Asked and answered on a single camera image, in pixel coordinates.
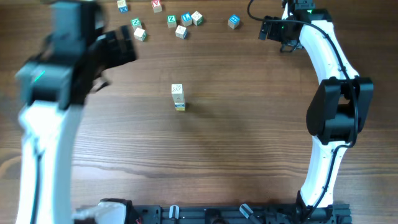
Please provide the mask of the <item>cream tower block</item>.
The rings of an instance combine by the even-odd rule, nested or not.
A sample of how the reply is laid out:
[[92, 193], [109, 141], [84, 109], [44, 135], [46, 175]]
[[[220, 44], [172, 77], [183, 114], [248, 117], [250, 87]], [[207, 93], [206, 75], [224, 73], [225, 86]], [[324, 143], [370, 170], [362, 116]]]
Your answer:
[[180, 83], [172, 84], [172, 94], [173, 95], [182, 95], [183, 94], [183, 85]]

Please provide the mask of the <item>white patterned block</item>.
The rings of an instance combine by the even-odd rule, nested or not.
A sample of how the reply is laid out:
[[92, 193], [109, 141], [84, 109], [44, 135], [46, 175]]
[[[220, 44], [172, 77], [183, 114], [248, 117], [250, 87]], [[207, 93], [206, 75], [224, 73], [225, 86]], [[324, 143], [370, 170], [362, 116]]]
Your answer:
[[183, 93], [172, 94], [172, 98], [174, 100], [174, 103], [184, 103], [185, 102], [185, 97], [184, 97]]

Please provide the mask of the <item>white block blue base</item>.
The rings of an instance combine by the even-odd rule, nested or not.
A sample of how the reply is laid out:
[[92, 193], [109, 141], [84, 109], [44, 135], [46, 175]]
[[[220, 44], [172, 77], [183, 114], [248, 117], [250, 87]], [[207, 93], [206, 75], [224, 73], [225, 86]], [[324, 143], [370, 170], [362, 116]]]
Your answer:
[[177, 108], [185, 108], [186, 106], [185, 106], [185, 103], [176, 103], [175, 104], [175, 108], [177, 109]]

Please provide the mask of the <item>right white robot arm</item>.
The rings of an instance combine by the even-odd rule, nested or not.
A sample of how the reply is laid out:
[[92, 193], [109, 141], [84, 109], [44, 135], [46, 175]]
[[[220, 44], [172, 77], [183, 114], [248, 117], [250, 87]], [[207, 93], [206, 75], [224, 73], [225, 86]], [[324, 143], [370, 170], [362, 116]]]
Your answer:
[[374, 85], [348, 62], [326, 9], [313, 1], [282, 1], [281, 17], [264, 17], [262, 32], [282, 44], [280, 51], [305, 49], [318, 78], [306, 124], [312, 136], [307, 177], [298, 193], [301, 221], [333, 207], [333, 189], [347, 149], [355, 146], [373, 98]]

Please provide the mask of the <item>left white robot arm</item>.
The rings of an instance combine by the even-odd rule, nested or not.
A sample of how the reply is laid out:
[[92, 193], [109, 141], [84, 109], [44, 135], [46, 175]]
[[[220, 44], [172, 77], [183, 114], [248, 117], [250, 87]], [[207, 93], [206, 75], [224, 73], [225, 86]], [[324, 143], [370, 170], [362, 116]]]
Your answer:
[[94, 82], [135, 61], [127, 26], [105, 31], [96, 1], [57, 1], [42, 51], [17, 72], [23, 108], [18, 223], [75, 223], [70, 207], [73, 146]]

